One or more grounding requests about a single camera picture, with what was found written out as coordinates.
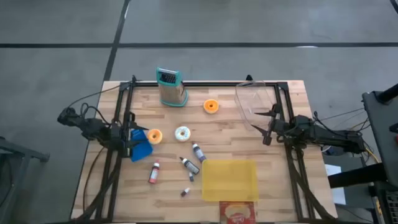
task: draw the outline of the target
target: transparent lid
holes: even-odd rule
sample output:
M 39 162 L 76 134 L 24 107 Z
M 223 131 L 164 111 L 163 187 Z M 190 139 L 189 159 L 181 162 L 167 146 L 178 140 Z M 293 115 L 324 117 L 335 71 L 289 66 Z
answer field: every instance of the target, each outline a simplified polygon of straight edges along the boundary
M 273 102 L 268 95 L 268 88 L 262 81 L 250 81 L 236 85 L 235 102 L 242 119 L 245 120 L 247 130 L 255 130 L 251 125 L 268 130 L 271 118 L 256 114 L 268 112 L 272 108 Z

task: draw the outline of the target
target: red-capped bottle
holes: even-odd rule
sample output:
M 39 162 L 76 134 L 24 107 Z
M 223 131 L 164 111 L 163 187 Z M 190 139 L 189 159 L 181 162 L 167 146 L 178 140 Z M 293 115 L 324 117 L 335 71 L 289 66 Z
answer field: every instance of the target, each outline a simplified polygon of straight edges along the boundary
M 151 184 L 156 184 L 157 180 L 157 175 L 159 174 L 159 160 L 157 159 L 156 162 L 154 163 L 154 166 L 152 167 L 152 172 L 150 173 L 149 180 L 148 182 Z

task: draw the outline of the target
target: yellow plastic tray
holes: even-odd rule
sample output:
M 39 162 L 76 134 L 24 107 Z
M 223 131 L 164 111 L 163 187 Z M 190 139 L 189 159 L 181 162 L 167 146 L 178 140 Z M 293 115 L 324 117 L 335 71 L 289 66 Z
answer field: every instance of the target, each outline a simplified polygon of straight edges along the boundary
M 206 201 L 259 200 L 256 162 L 207 159 L 202 168 L 202 198 Z

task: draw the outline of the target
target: concrete floor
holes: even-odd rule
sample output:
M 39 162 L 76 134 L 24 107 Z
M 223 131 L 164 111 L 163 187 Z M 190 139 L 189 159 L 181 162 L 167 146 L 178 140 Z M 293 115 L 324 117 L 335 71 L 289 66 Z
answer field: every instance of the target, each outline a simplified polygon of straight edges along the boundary
M 0 43 L 112 43 L 123 2 L 0 0 Z M 128 9 L 122 43 L 398 42 L 398 14 L 388 0 L 131 0 Z M 0 49 L 0 135 L 51 153 L 47 164 L 30 165 L 17 223 L 68 220 L 87 141 L 56 119 L 101 89 L 110 52 Z M 397 47 L 119 49 L 110 80 L 154 80 L 156 67 L 180 70 L 185 80 L 305 80 L 312 110 L 327 117 L 362 107 L 363 92 L 397 83 L 396 58 Z M 364 136 L 376 148 L 370 130 Z

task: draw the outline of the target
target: orange ring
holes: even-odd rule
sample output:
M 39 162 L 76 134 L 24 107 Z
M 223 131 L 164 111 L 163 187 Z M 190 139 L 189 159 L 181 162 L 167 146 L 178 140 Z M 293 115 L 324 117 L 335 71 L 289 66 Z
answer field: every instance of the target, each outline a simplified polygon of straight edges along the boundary
M 151 144 L 158 144 L 163 138 L 163 134 L 159 129 L 151 129 L 147 134 L 148 141 Z
M 209 99 L 206 100 L 205 103 L 203 104 L 203 108 L 205 111 L 209 114 L 213 114 L 218 111 L 218 101 Z

